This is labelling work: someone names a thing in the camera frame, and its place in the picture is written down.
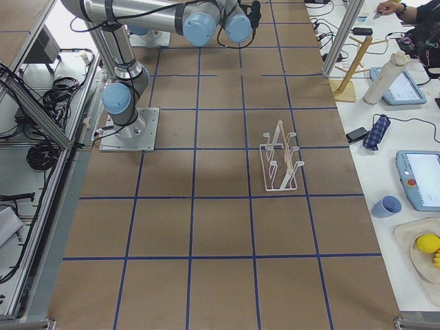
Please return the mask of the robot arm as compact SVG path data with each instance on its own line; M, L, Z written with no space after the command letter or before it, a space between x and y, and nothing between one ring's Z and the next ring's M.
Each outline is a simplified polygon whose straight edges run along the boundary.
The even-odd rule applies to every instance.
M168 46L172 33L203 47L221 32L234 43L252 41L260 4L239 1L64 1L75 17L88 23L104 41L117 81L102 95L104 108L120 139L140 136L146 120L135 108L149 83L148 71L135 58L133 47Z

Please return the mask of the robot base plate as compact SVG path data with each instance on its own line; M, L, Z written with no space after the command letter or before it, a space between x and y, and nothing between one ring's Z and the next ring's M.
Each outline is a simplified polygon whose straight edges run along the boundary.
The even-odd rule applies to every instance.
M154 151L157 125L160 116L159 108L137 108L137 120L114 134L111 128L100 140L102 152L138 152Z
M130 34L129 40L132 47L158 48L169 47L171 33L157 30L149 30L144 35Z

